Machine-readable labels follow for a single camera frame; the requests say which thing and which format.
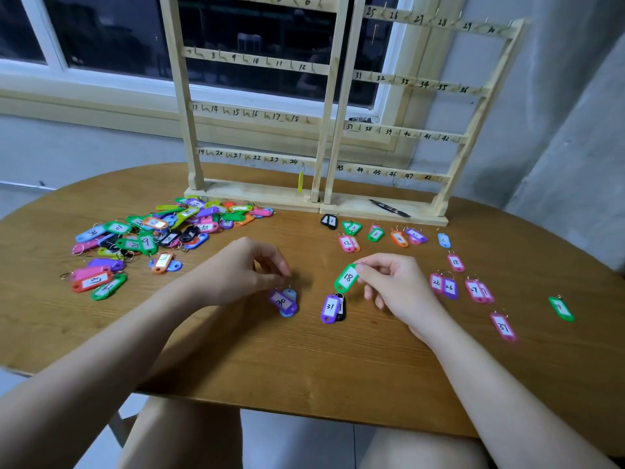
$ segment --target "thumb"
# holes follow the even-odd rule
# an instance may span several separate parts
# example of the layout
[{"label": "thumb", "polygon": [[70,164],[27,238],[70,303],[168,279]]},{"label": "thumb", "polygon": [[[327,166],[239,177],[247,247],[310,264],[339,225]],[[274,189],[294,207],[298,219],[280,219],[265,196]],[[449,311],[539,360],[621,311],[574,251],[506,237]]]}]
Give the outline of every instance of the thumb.
[{"label": "thumb", "polygon": [[256,284],[254,289],[256,291],[271,290],[272,288],[282,288],[285,284],[284,277],[275,275],[272,273],[255,273]]},{"label": "thumb", "polygon": [[355,270],[365,283],[371,285],[379,292],[382,292],[382,288],[388,283],[388,276],[382,275],[378,270],[368,265],[357,263]]}]

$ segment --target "wooden table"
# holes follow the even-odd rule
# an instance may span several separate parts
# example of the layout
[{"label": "wooden table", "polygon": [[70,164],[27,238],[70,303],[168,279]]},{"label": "wooden table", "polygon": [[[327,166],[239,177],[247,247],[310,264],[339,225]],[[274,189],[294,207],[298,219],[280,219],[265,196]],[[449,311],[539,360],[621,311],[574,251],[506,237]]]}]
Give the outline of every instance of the wooden table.
[{"label": "wooden table", "polygon": [[[206,165],[220,179],[293,186],[286,173]],[[110,299],[74,294],[63,272],[84,265],[69,253],[74,236],[95,222],[146,214],[186,188],[186,165],[160,164],[105,174],[62,188],[0,222],[0,365],[35,373],[119,318],[176,273],[152,275],[145,258],[130,263],[128,282]],[[379,186],[337,181],[335,191],[376,195]],[[428,194],[387,188],[383,197],[429,200]],[[452,249],[497,299],[469,299],[457,274],[460,299],[443,298],[449,313],[538,398],[610,455],[625,455],[625,284],[585,252],[551,233],[488,206],[449,204]],[[324,297],[351,261],[373,252],[417,257],[424,273],[449,269],[434,227],[427,244],[400,249],[388,236],[398,220],[382,222],[379,243],[341,251],[338,234],[319,216],[278,211],[271,218],[211,236],[182,256],[184,273],[231,240],[248,235],[277,244],[296,273],[299,312],[281,318],[264,295],[246,303],[230,332],[152,378],[148,393],[222,402],[246,408],[332,418],[428,432],[476,436],[469,418],[430,350],[388,312],[348,293],[348,317],[324,325]],[[547,297],[561,294],[576,321],[561,320]],[[499,337],[489,318],[509,315],[516,343]],[[514,418],[515,411],[502,418]]]}]

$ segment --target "tile floor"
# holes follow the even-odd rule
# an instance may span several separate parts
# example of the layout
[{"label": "tile floor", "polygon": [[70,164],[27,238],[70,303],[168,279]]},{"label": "tile floor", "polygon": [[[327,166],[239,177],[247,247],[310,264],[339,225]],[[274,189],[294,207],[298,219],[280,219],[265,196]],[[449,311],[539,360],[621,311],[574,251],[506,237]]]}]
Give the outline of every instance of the tile floor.
[{"label": "tile floor", "polygon": [[[0,369],[0,395],[21,381]],[[137,414],[147,396],[132,394],[122,418]],[[375,428],[325,419],[242,410],[244,469],[353,469],[363,459]],[[121,448],[107,426],[76,469],[114,469]]]}]

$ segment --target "forearm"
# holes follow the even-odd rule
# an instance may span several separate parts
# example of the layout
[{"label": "forearm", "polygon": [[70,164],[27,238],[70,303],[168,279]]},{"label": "forearm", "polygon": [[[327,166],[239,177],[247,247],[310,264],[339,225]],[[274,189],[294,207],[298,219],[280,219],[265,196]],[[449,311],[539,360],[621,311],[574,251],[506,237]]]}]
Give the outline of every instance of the forearm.
[{"label": "forearm", "polygon": [[0,400],[0,467],[73,467],[193,308],[176,283]]},{"label": "forearm", "polygon": [[429,331],[424,340],[501,469],[616,467],[453,319]]}]

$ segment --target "hand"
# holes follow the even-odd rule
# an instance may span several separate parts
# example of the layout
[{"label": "hand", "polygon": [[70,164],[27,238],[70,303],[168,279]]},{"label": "hand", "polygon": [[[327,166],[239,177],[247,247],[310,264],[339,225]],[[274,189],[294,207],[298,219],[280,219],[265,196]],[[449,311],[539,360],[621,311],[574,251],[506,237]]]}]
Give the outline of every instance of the hand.
[{"label": "hand", "polygon": [[[264,273],[254,267],[256,260]],[[276,246],[243,237],[180,278],[196,308],[224,305],[256,291],[281,288],[291,270]]]},{"label": "hand", "polygon": [[365,283],[364,298],[379,309],[386,305],[419,339],[449,318],[413,257],[375,253],[355,263],[358,282]]}]

